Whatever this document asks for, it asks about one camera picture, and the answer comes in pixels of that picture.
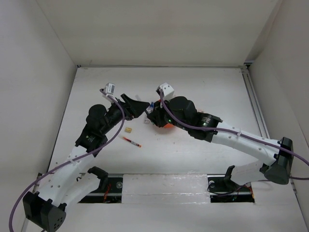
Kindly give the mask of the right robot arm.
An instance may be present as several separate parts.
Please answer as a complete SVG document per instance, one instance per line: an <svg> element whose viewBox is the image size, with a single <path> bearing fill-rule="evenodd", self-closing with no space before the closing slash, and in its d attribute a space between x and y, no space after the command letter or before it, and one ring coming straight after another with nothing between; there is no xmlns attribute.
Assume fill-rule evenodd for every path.
<svg viewBox="0 0 309 232"><path fill-rule="evenodd" d="M293 148L291 139L283 137L277 141L242 132L217 116L199 112L194 103L183 96L164 103L155 102L147 117L159 128L171 124L195 139L225 145L256 158L253 163L228 167L223 178L228 190L263 178L280 185L289 183L293 163L293 157L288 153Z"/></svg>

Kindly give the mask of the clear blue-cap spray bottle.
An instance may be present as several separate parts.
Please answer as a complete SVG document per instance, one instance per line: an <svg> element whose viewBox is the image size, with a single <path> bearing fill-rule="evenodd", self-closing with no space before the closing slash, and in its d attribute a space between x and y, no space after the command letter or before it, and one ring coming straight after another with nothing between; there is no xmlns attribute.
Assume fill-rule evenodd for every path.
<svg viewBox="0 0 309 232"><path fill-rule="evenodd" d="M149 113L151 113L154 110L154 102L153 101L150 103L150 106L147 108L147 110L149 111ZM151 121L150 121L150 119L148 118L147 115L145 116L144 123L145 124L151 123Z"/></svg>

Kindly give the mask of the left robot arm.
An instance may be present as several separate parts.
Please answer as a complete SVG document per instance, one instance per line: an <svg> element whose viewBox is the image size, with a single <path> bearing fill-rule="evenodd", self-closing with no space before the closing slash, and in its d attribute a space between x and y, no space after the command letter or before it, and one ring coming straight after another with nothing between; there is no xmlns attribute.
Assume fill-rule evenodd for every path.
<svg viewBox="0 0 309 232"><path fill-rule="evenodd" d="M108 173L90 167L99 152L111 140L106 134L118 123L133 120L150 106L122 94L122 100L107 98L109 108L93 105L86 117L86 125L66 161L50 171L51 177L35 193L23 197L26 218L46 232L56 232L63 224L69 209L93 191L104 191Z"/></svg>

